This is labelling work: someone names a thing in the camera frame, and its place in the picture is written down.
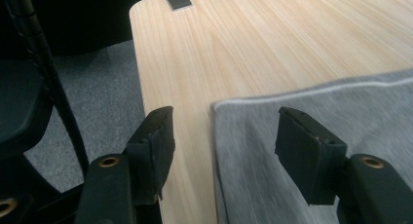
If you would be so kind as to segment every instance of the wood grain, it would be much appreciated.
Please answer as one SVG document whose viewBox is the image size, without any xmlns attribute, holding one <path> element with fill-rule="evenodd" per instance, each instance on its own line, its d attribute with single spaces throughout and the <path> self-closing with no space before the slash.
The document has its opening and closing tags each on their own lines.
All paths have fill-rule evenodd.
<svg viewBox="0 0 413 224">
<path fill-rule="evenodd" d="M 145 112 L 174 107 L 167 224 L 216 223 L 214 101 L 413 67 L 413 0 L 191 1 L 176 12 L 166 0 L 131 9 Z"/>
</svg>

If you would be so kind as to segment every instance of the wooden desk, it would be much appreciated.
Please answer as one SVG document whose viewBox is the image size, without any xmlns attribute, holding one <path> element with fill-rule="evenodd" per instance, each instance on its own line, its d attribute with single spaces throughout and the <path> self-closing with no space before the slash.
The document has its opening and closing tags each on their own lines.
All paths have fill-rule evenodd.
<svg viewBox="0 0 413 224">
<path fill-rule="evenodd" d="M 145 111 L 174 107 L 165 223 L 216 222 L 212 102 L 413 67 L 413 0 L 191 1 L 131 9 Z"/>
</svg>

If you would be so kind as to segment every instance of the gray carpet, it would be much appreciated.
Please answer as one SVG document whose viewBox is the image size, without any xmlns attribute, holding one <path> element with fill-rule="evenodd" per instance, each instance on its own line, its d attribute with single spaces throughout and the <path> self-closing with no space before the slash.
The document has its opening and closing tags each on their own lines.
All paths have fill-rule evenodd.
<svg viewBox="0 0 413 224">
<path fill-rule="evenodd" d="M 90 161 L 121 153 L 144 118 L 132 41 L 82 56 L 56 57 Z M 67 132 L 54 110 L 29 161 L 59 191 L 83 182 Z"/>
<path fill-rule="evenodd" d="M 307 112 L 338 135 L 349 145 L 347 156 L 390 162 L 413 188 L 412 69 L 226 100 L 212 105 L 220 223 L 338 223 L 336 206 L 307 206 L 274 154 L 282 106 Z"/>
</svg>

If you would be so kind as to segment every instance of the brass screw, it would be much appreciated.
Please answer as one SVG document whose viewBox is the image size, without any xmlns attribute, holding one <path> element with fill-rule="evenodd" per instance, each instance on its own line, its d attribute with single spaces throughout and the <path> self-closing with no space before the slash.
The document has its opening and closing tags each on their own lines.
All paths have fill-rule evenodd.
<svg viewBox="0 0 413 224">
<path fill-rule="evenodd" d="M 371 168 L 383 168 L 385 166 L 382 162 L 380 162 L 376 159 L 369 158 L 369 157 L 363 157 L 363 158 L 361 158 L 361 161 L 366 166 L 369 166 Z"/>
<path fill-rule="evenodd" d="M 99 162 L 101 168 L 110 168 L 119 163 L 119 158 L 105 158 Z"/>
<path fill-rule="evenodd" d="M 9 198 L 6 200 L 0 201 L 0 206 L 4 206 L 5 208 L 0 209 L 0 218 L 8 215 L 11 213 L 15 208 L 18 206 L 18 201 L 13 198 Z"/>
</svg>

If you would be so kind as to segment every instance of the gray cloth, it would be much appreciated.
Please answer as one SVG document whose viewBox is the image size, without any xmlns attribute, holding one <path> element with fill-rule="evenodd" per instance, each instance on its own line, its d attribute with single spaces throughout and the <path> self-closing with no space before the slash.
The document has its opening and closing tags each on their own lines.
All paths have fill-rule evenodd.
<svg viewBox="0 0 413 224">
<path fill-rule="evenodd" d="M 338 223 L 336 206 L 308 206 L 283 169 L 278 110 L 302 110 L 343 139 L 347 156 L 380 157 L 413 188 L 413 70 L 211 106 L 220 223 Z"/>
</svg>

